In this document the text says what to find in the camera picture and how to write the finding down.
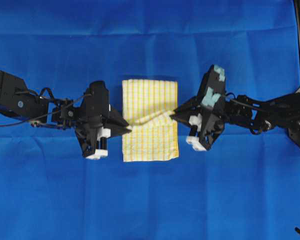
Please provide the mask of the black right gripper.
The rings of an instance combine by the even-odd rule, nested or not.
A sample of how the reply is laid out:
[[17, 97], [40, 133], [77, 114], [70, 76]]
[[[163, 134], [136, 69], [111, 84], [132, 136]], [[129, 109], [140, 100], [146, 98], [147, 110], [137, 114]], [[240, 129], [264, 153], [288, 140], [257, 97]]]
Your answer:
[[186, 142], [197, 152], [210, 150], [225, 129], [221, 117], [225, 107], [225, 86], [225, 70], [211, 65], [203, 76], [197, 96], [178, 106], [170, 115], [172, 120], [190, 127]]

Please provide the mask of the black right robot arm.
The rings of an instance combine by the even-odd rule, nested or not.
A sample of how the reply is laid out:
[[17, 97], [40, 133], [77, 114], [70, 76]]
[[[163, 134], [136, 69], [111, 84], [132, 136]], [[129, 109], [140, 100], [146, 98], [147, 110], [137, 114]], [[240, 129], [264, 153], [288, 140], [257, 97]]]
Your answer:
[[246, 95], [231, 98], [226, 92], [225, 70], [213, 64], [203, 75], [198, 92], [173, 110], [172, 120], [189, 127], [186, 142], [195, 151], [208, 151], [226, 124], [260, 135], [275, 127], [286, 129], [300, 147], [300, 91], [267, 101]]

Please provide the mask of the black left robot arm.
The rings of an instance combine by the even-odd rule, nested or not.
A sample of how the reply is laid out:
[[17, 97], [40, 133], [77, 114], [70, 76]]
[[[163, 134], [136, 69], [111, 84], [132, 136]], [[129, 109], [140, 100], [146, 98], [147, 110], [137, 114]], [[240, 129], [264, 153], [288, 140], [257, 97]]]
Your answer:
[[129, 123], [111, 106], [102, 80], [90, 83], [78, 101], [76, 107], [76, 100], [55, 98], [48, 87], [37, 93], [22, 78], [0, 70], [1, 115], [34, 128], [73, 128], [84, 158], [107, 157], [107, 140], [130, 133]]

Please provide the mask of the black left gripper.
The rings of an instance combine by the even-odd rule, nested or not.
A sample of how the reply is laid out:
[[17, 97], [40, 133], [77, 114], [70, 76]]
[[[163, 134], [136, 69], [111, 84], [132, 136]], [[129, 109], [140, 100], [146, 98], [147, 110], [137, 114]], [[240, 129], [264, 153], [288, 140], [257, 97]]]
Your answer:
[[[104, 126], [106, 120], [115, 123]], [[89, 160], [107, 157], [107, 149], [99, 146], [101, 140], [117, 137], [131, 132], [129, 123], [121, 113], [109, 105], [109, 90], [102, 80], [92, 82], [84, 93], [77, 109], [75, 135], [79, 142], [82, 156]]]

